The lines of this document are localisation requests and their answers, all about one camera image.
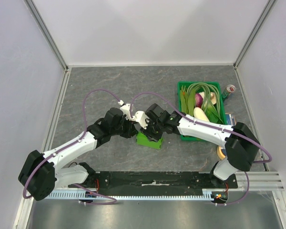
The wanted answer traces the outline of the green paper box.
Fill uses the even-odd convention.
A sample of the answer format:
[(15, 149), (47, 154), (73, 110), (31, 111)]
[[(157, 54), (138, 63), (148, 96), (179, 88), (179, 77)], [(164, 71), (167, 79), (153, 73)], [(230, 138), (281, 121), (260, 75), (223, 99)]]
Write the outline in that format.
[(163, 138), (158, 140), (157, 142), (155, 141), (150, 141), (147, 136), (145, 136), (142, 133), (138, 133), (136, 136), (136, 143), (140, 146), (145, 146), (153, 149), (161, 149), (162, 143), (163, 143)]

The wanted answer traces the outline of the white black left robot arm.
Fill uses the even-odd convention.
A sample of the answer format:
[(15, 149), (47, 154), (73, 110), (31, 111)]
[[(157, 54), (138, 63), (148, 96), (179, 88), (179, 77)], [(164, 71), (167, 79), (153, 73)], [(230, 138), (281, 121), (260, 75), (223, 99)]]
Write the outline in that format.
[(69, 142), (46, 152), (30, 152), (18, 176), (24, 186), (23, 197), (36, 201), (45, 199), (59, 184), (72, 182), (61, 177), (61, 169), (79, 157), (110, 141), (112, 136), (119, 135), (131, 138), (138, 132), (135, 128), (137, 117), (122, 108), (111, 108), (105, 116), (88, 126), (79, 136)]

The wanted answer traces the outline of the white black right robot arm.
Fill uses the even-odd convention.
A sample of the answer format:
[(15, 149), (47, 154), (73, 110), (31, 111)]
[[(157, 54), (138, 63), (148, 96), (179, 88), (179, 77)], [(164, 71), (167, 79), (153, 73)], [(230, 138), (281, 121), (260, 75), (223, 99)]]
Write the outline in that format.
[(221, 187), (237, 171), (250, 171), (259, 150), (257, 138), (241, 122), (214, 124), (177, 111), (170, 114), (157, 104), (136, 115), (141, 116), (141, 132), (151, 141), (158, 141), (167, 133), (196, 137), (222, 147), (226, 157), (213, 166), (208, 179), (215, 188)]

